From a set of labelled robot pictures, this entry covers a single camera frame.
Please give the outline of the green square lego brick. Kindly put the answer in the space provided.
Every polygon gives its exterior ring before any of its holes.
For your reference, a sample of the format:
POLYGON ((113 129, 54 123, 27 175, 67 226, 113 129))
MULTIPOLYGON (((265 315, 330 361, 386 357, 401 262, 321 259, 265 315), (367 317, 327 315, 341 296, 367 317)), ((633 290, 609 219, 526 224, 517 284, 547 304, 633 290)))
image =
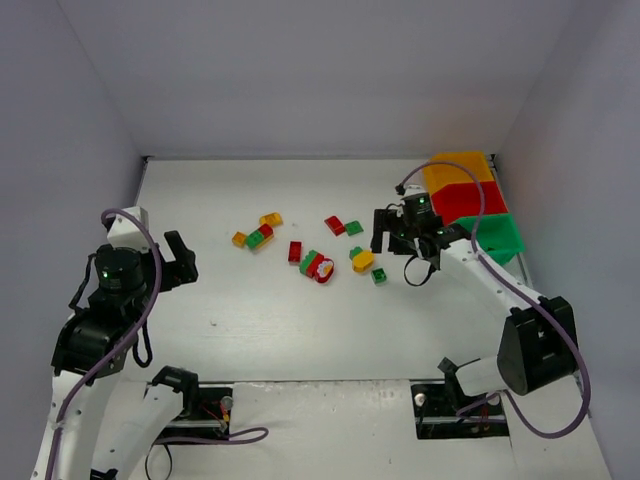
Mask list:
POLYGON ((371 271, 371 278, 375 285, 382 285, 387 282, 388 277, 383 268, 376 268, 371 271))

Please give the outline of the red sloped lego brick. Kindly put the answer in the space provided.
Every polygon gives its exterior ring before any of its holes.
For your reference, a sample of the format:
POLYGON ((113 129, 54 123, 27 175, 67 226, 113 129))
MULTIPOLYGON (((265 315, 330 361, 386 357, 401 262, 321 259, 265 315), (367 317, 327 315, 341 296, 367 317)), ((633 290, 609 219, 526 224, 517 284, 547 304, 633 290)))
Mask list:
POLYGON ((335 215, 326 218, 324 220, 324 223, 329 228, 329 230, 332 232, 332 234, 335 235, 335 236, 340 236, 340 235, 342 235, 342 234, 344 234, 346 232, 345 225, 335 215))

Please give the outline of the red long lego brick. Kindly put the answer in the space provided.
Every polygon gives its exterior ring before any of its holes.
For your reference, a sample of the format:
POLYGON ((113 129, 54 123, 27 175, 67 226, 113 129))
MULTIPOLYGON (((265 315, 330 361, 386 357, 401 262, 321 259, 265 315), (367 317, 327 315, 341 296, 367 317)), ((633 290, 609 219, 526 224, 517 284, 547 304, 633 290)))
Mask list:
POLYGON ((302 258, 302 242, 291 241, 288 249, 288 262, 290 264, 298 265, 302 258))

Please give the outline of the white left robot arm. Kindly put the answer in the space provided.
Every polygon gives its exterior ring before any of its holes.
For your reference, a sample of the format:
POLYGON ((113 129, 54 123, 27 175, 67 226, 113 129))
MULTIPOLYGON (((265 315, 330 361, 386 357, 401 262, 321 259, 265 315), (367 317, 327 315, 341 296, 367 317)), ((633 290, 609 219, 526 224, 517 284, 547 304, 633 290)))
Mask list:
POLYGON ((103 451, 95 449, 109 398, 126 359, 149 341, 146 321, 159 294, 198 278, 196 255, 177 231, 164 238, 174 256, 157 246, 102 245, 88 259, 98 277, 88 304, 71 306, 52 358, 52 398, 34 479, 125 479, 162 430, 190 414, 199 387, 196 373, 163 367, 151 391, 103 451))

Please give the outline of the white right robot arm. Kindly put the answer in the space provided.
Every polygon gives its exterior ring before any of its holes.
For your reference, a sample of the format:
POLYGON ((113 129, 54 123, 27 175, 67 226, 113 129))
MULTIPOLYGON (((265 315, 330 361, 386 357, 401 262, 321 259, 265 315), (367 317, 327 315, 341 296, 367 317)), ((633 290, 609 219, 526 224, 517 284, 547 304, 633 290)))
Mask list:
POLYGON ((444 225, 425 193, 403 198, 401 205, 373 215, 374 252, 387 241, 394 253, 424 260, 431 273, 443 272, 484 307, 497 327, 488 355, 464 365, 445 358, 439 364, 446 385, 457 396, 476 398, 508 390, 527 395, 579 369, 574 314, 561 296, 546 298, 521 285, 479 246, 470 229, 444 225))

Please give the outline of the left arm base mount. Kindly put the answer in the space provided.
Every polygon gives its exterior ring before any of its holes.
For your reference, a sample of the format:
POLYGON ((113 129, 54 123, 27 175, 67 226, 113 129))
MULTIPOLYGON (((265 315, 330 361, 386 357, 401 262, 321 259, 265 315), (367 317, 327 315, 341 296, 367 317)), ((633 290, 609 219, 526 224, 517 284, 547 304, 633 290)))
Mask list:
POLYGON ((199 397, 191 412, 169 422, 159 438, 171 438, 170 444, 181 444, 177 437, 189 441, 223 440, 230 433, 233 402, 231 384, 200 384, 199 397))

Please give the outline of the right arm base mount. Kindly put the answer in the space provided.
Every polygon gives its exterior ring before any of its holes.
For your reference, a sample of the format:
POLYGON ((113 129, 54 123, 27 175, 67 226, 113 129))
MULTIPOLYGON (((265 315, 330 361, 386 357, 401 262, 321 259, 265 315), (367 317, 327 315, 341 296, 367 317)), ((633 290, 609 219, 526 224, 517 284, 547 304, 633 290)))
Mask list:
POLYGON ((500 400, 458 414, 475 399, 463 400, 460 406, 455 406, 443 382, 412 383, 411 397, 418 440, 484 439, 510 434, 500 400))

